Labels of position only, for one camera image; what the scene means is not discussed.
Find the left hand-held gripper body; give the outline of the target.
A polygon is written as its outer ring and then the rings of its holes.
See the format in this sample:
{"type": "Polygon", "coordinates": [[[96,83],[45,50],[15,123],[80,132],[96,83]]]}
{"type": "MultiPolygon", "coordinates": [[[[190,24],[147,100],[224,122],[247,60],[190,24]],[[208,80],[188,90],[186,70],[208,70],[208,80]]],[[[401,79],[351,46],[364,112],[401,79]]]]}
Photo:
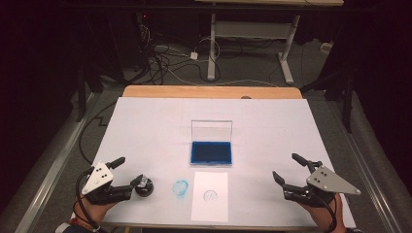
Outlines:
{"type": "Polygon", "coordinates": [[[129,200],[133,186],[111,186],[114,179],[113,169],[99,161],[91,168],[90,176],[82,188],[82,195],[93,205],[107,205],[129,200]]]}

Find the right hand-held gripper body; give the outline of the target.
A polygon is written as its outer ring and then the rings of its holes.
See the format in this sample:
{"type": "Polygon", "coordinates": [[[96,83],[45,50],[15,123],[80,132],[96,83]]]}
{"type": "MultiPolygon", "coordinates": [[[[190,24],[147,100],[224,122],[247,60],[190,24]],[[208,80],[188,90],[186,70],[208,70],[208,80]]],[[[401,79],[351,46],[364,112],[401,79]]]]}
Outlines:
{"type": "Polygon", "coordinates": [[[286,200],[322,208],[327,206],[337,193],[361,194],[357,187],[328,169],[321,161],[307,161],[310,176],[306,179],[306,185],[299,187],[285,183],[283,192],[286,200]]]}

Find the black stamp with clear knob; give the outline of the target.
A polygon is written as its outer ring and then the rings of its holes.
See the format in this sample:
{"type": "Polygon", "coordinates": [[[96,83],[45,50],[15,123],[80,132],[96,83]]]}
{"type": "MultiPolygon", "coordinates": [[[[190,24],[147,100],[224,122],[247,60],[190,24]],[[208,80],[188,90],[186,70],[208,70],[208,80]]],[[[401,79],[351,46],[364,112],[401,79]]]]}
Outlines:
{"type": "Polygon", "coordinates": [[[137,184],[134,187],[136,193],[141,197],[148,197],[154,191],[154,184],[151,179],[147,178],[144,175],[141,175],[137,178],[137,184]]]}

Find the blue ink pad clear case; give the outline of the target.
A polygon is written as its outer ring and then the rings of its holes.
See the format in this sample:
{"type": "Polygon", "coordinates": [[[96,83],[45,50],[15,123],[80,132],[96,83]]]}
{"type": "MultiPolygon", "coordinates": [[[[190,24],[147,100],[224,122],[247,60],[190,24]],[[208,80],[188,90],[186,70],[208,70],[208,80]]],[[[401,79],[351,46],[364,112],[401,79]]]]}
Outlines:
{"type": "Polygon", "coordinates": [[[231,120],[193,120],[190,123],[190,163],[202,166],[230,166],[232,125],[231,120]]]}

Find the person's right hand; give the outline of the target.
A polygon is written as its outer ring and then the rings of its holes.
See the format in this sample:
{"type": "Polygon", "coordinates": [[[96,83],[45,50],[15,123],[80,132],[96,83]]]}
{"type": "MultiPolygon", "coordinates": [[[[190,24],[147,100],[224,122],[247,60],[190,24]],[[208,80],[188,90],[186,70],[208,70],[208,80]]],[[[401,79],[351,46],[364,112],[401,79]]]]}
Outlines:
{"type": "Polygon", "coordinates": [[[303,204],[301,204],[301,207],[309,213],[322,231],[328,233],[347,232],[343,221],[343,204],[339,194],[336,194],[334,200],[329,203],[329,208],[332,210],[335,217],[332,217],[328,208],[313,208],[303,204]]]}

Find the person's left hand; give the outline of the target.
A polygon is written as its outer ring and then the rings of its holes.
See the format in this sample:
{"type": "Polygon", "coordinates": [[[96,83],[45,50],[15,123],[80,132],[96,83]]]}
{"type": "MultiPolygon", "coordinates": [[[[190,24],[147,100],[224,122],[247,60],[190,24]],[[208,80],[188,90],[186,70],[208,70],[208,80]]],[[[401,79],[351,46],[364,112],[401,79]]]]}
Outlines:
{"type": "Polygon", "coordinates": [[[74,204],[74,213],[78,222],[88,224],[90,226],[91,222],[99,225],[105,215],[114,206],[116,206],[116,203],[107,205],[92,205],[85,197],[81,197],[81,199],[74,204]]]}

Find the large white table cover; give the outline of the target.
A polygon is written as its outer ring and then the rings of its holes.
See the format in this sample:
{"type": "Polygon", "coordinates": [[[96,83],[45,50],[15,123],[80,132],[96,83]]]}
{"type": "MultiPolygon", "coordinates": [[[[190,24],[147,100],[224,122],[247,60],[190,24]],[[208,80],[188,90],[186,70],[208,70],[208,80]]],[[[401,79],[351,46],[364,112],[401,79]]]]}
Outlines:
{"type": "Polygon", "coordinates": [[[309,172],[292,154],[331,164],[306,100],[131,98],[118,100],[96,158],[125,162],[114,183],[140,174],[154,183],[148,197],[133,195],[106,215],[110,225],[304,229],[314,225],[284,198],[272,172],[304,185],[309,172]],[[231,120],[232,164],[190,163],[193,120],[231,120]],[[196,172],[227,173],[228,222],[191,219],[196,172]]]}

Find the black metal stand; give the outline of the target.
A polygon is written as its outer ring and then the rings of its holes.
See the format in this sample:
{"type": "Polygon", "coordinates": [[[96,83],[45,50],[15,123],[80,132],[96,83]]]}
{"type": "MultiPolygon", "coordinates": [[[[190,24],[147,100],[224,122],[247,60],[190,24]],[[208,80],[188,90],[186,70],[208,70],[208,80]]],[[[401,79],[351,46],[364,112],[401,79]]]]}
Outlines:
{"type": "Polygon", "coordinates": [[[343,101],[342,123],[348,133],[351,129],[352,97],[354,89],[354,71],[338,69],[331,74],[318,78],[304,85],[299,90],[305,93],[309,90],[323,90],[327,101],[343,101]]]}

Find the small white paper sheet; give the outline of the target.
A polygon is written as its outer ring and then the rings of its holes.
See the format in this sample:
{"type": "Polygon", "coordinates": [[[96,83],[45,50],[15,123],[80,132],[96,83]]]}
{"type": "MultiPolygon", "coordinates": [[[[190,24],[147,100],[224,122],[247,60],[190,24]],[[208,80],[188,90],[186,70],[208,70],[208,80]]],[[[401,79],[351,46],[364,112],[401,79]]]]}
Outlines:
{"type": "Polygon", "coordinates": [[[191,219],[228,222],[227,173],[195,173],[191,219]]]}

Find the grey metal floor rail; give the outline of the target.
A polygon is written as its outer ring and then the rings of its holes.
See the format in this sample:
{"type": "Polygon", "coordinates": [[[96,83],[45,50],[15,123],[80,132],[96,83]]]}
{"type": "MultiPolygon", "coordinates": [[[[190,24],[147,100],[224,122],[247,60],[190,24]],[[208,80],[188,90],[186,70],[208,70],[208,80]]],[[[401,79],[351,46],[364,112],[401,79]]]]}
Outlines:
{"type": "Polygon", "coordinates": [[[19,219],[14,233],[32,233],[43,210],[45,209],[56,184],[62,174],[64,166],[67,164],[69,154],[76,144],[78,137],[86,125],[86,121],[95,107],[100,93],[90,93],[86,98],[86,110],[80,118],[73,116],[69,122],[63,125],[63,128],[57,133],[52,140],[51,145],[46,149],[45,155],[51,155],[50,163],[46,165],[35,165],[34,170],[42,169],[45,173],[34,175],[29,173],[29,184],[26,184],[26,191],[30,185],[34,184],[33,179],[39,179],[36,193],[32,195],[29,205],[25,208],[24,214],[19,219]]]}
{"type": "Polygon", "coordinates": [[[329,102],[332,131],[323,132],[326,149],[337,173],[355,183],[359,196],[348,196],[357,227],[364,233],[407,233],[400,206],[409,199],[403,182],[385,155],[361,104],[353,104],[351,128],[346,129],[341,106],[329,102]]]}

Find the white metal frame desk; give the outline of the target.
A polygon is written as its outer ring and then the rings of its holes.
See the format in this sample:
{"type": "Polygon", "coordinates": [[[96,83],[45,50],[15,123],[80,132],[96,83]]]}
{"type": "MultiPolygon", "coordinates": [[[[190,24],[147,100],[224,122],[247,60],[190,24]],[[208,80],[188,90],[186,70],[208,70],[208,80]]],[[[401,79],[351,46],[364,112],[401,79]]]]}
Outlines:
{"type": "MultiPolygon", "coordinates": [[[[341,7],[344,0],[196,0],[206,3],[207,7],[292,7],[294,10],[304,10],[306,7],[314,7],[316,10],[322,7],[341,7]]],[[[211,14],[210,41],[208,55],[207,80],[215,81],[218,74],[217,58],[221,52],[218,38],[244,38],[244,39],[268,39],[285,40],[285,48],[277,53],[286,84],[293,84],[294,80],[288,64],[288,55],[292,41],[300,20],[300,14],[293,14],[290,22],[260,22],[252,19],[224,19],[211,14]]]]}

